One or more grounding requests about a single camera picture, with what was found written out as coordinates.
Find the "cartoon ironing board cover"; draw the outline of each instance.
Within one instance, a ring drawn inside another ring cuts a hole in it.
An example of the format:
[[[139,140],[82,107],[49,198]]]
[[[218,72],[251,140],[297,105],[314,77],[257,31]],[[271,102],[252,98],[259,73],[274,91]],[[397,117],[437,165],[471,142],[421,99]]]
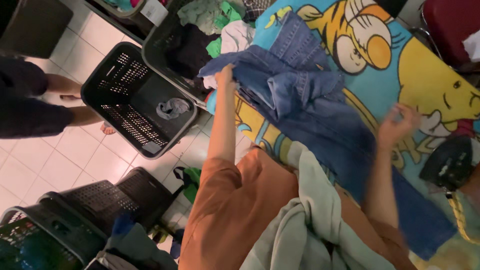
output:
[[[278,0],[256,21],[253,43],[269,49],[278,34],[279,20],[289,11],[304,19],[319,38],[331,56],[330,68],[345,73],[346,102],[358,111],[374,134],[395,102],[417,108],[422,114],[420,130],[397,145],[393,163],[420,193],[454,221],[444,195],[431,194],[418,175],[433,149],[452,134],[470,136],[474,151],[480,146],[476,130],[480,125],[475,122],[480,116],[480,91],[373,0]],[[286,161],[291,140],[239,96],[236,112],[237,127],[248,138],[280,161]],[[470,233],[480,235],[480,219],[465,199],[464,206]],[[477,254],[479,246],[468,244],[457,235],[430,261],[436,261],[438,256],[441,260],[435,266],[439,269],[447,269],[452,263],[460,269],[477,269]],[[430,266],[416,260],[420,268]]]

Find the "light green blanket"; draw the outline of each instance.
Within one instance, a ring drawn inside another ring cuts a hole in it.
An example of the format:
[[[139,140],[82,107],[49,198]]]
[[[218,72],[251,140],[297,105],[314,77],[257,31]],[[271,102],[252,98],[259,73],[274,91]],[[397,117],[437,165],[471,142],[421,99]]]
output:
[[[342,220],[340,197],[314,154],[293,142],[288,162],[299,170],[300,197],[280,210],[240,270],[394,270]],[[324,242],[334,244],[331,257]]]

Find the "denim fabric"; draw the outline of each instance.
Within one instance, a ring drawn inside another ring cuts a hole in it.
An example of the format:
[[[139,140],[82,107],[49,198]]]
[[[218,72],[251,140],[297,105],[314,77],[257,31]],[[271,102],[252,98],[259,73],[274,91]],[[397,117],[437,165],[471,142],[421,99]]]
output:
[[[337,182],[361,202],[375,152],[375,138],[360,116],[344,102],[342,76],[326,64],[325,52],[304,21],[289,12],[266,51],[220,55],[199,76],[228,63],[240,82],[239,93],[291,140],[300,141],[328,167]],[[431,257],[456,228],[393,168],[400,229],[421,258]]]

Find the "hand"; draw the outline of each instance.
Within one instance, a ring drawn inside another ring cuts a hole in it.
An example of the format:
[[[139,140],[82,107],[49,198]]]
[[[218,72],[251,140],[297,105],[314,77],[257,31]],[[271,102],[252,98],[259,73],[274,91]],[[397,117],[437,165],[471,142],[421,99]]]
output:
[[[217,72],[215,74],[216,82],[218,83],[219,90],[225,89],[235,89],[236,83],[233,80],[233,68],[235,66],[233,64],[226,65],[222,71]]]
[[[403,119],[396,121],[398,114]],[[379,150],[391,151],[394,145],[420,125],[420,114],[409,106],[395,104],[378,130]]]

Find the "dark clothing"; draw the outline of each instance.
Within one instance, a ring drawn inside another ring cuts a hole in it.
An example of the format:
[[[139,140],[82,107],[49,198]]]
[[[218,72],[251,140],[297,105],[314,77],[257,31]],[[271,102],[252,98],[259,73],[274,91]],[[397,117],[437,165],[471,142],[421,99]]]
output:
[[[207,36],[196,25],[186,24],[173,31],[169,48],[165,51],[168,67],[181,76],[193,80],[212,57],[207,45],[220,35]]]
[[[47,86],[45,73],[35,64],[0,57],[0,138],[53,136],[73,121],[68,108],[34,98]]]

